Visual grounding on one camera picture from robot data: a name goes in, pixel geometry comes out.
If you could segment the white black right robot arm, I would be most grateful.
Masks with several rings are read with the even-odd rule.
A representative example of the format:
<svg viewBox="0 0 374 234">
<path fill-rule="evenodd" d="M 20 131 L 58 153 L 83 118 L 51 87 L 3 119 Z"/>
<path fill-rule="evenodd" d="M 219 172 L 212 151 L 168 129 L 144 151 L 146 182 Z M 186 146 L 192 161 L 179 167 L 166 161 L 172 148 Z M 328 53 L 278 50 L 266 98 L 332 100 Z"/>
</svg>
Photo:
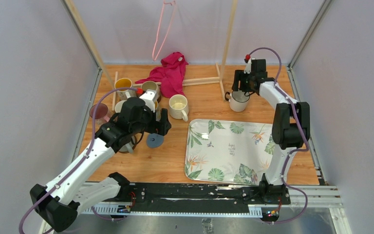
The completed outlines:
<svg viewBox="0 0 374 234">
<path fill-rule="evenodd" d="M 275 110 L 272 125 L 274 142 L 273 157 L 267 171 L 259 182 L 259 198 L 264 203 L 272 203 L 286 194 L 287 173 L 297 151 L 307 146 L 310 138 L 310 105 L 290 97 L 267 75 L 266 60 L 246 55 L 246 67 L 236 70 L 233 91 L 257 94 L 264 98 Z"/>
</svg>

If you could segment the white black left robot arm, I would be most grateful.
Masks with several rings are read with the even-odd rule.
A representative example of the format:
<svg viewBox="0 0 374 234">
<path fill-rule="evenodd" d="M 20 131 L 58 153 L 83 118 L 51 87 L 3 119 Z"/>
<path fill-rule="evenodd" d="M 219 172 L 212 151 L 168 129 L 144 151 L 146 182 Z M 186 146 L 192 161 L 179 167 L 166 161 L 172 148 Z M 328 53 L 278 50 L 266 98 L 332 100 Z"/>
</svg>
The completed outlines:
<svg viewBox="0 0 374 234">
<path fill-rule="evenodd" d="M 53 231 L 65 231 L 79 214 L 101 201 L 110 198 L 125 201 L 130 197 L 130 182 L 118 172 L 109 174 L 90 187 L 82 188 L 82 185 L 136 134 L 165 136 L 171 129 L 168 110 L 160 110 L 159 120 L 155 112 L 154 103 L 149 104 L 142 98 L 129 98 L 119 113 L 100 126 L 86 149 L 62 173 L 46 185 L 36 184 L 30 190 L 32 209 Z"/>
</svg>

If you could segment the pink ceramic mug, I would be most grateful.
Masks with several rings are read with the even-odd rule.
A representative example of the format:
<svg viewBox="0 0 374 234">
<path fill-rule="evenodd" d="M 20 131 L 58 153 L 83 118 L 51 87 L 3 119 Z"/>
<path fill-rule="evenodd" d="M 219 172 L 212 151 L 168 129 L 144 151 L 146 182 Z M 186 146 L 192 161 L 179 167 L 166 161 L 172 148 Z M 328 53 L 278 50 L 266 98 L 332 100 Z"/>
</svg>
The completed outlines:
<svg viewBox="0 0 374 234">
<path fill-rule="evenodd" d="M 96 109 L 96 105 L 94 105 L 89 112 L 90 118 L 94 119 L 95 123 L 101 126 L 104 123 L 107 123 L 111 118 L 111 112 L 108 106 L 104 103 L 98 105 Z"/>
</svg>

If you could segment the grey ceramic mug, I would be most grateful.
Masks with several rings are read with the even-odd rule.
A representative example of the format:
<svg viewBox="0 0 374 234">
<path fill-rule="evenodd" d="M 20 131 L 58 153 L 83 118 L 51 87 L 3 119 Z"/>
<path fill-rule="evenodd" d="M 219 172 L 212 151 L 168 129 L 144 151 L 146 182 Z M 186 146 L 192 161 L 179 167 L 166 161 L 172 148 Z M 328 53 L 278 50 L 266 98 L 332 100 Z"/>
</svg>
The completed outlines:
<svg viewBox="0 0 374 234">
<path fill-rule="evenodd" d="M 134 152 L 134 149 L 136 147 L 136 138 L 135 137 L 132 137 L 131 140 L 129 141 L 129 143 L 125 144 L 123 147 L 121 147 L 119 149 L 119 153 L 122 153 L 122 154 L 133 154 Z"/>
</svg>

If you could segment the glass mug yellow inside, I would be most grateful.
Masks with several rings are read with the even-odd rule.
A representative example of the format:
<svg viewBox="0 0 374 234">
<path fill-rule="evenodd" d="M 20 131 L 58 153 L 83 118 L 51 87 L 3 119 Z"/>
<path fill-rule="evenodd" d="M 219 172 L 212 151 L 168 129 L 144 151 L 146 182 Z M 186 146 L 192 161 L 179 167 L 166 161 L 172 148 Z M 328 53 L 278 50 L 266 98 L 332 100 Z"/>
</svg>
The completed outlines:
<svg viewBox="0 0 374 234">
<path fill-rule="evenodd" d="M 129 78 L 120 78 L 115 82 L 115 88 L 119 89 L 117 95 L 120 100 L 127 100 L 130 97 L 136 97 L 136 92 L 132 89 L 133 83 Z"/>
</svg>

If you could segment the cream white mug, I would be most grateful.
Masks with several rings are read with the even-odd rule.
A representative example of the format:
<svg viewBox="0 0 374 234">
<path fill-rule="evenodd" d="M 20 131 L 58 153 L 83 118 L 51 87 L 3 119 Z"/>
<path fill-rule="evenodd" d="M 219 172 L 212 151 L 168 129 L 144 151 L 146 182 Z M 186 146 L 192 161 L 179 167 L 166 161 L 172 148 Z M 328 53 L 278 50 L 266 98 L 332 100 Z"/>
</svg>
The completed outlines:
<svg viewBox="0 0 374 234">
<path fill-rule="evenodd" d="M 176 94 L 169 99 L 169 113 L 174 119 L 188 121 L 189 107 L 188 100 L 184 95 Z"/>
</svg>

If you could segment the pale yellow mug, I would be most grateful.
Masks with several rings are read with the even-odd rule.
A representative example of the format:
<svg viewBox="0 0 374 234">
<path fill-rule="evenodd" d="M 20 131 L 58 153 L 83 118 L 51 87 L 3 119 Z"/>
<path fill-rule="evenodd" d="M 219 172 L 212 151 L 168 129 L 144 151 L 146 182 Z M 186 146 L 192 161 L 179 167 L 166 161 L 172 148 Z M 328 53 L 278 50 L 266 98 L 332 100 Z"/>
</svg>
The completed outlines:
<svg viewBox="0 0 374 234">
<path fill-rule="evenodd" d="M 126 100 L 122 100 L 122 101 L 119 101 L 119 102 L 115 105 L 115 107 L 114 107 L 114 111 L 115 111 L 115 113 L 120 113 L 120 112 L 121 112 L 122 107 L 123 107 L 123 105 L 124 105 L 125 102 L 126 102 Z"/>
</svg>

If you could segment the beige ceramic mug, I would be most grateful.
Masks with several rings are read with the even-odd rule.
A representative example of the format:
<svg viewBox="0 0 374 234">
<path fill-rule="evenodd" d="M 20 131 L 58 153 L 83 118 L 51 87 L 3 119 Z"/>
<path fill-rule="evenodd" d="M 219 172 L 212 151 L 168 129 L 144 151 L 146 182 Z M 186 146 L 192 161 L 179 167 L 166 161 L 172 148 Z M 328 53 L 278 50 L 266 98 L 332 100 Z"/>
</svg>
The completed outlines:
<svg viewBox="0 0 374 234">
<path fill-rule="evenodd" d="M 161 100 L 161 92 L 160 92 L 160 86 L 154 82 L 154 81 L 145 81 L 142 85 L 141 85 L 141 89 L 143 91 L 147 91 L 147 90 L 155 90 L 156 91 L 156 98 L 157 98 L 157 101 L 160 102 Z"/>
</svg>

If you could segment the white enamel mug black rim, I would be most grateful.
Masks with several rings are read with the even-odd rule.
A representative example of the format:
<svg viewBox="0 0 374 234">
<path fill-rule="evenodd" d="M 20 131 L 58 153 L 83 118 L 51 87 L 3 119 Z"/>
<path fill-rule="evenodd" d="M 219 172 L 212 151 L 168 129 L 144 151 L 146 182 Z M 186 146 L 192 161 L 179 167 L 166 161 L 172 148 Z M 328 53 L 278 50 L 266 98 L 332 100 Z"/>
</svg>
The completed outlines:
<svg viewBox="0 0 374 234">
<path fill-rule="evenodd" d="M 229 107 L 234 112 L 242 112 L 247 107 L 250 96 L 246 96 L 243 91 L 226 92 L 224 98 L 229 102 Z"/>
</svg>

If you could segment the magenta cloth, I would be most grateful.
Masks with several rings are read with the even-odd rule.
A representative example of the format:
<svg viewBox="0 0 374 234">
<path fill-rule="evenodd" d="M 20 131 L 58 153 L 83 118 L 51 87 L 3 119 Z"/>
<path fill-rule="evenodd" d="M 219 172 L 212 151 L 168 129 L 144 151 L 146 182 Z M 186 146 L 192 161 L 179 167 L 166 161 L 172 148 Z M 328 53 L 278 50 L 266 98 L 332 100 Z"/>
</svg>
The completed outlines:
<svg viewBox="0 0 374 234">
<path fill-rule="evenodd" d="M 181 52 L 174 52 L 163 58 L 161 64 L 161 66 L 153 68 L 147 78 L 137 80 L 135 83 L 160 82 L 161 95 L 166 98 L 171 98 L 176 94 L 184 95 L 183 81 L 188 65 L 185 56 Z"/>
</svg>

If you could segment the blue coaster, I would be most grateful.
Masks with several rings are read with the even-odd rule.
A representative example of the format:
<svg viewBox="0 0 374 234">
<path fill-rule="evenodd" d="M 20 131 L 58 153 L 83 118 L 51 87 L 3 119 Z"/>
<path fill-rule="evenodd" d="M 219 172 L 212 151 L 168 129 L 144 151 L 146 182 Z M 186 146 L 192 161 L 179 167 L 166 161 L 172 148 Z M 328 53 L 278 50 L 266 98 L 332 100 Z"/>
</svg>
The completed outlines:
<svg viewBox="0 0 374 234">
<path fill-rule="evenodd" d="M 146 140 L 146 145 L 149 148 L 158 148 L 164 143 L 164 137 L 159 134 L 149 134 Z"/>
</svg>

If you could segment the floral white serving tray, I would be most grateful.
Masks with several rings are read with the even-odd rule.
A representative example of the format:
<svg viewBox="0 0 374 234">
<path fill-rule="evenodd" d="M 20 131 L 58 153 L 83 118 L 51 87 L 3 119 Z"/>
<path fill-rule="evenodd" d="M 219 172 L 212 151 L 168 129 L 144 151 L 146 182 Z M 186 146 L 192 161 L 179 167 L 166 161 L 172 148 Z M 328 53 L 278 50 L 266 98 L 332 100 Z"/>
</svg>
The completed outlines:
<svg viewBox="0 0 374 234">
<path fill-rule="evenodd" d="M 192 180 L 258 185 L 287 181 L 290 149 L 272 139 L 272 124 L 195 119 L 188 126 L 185 175 Z"/>
</svg>

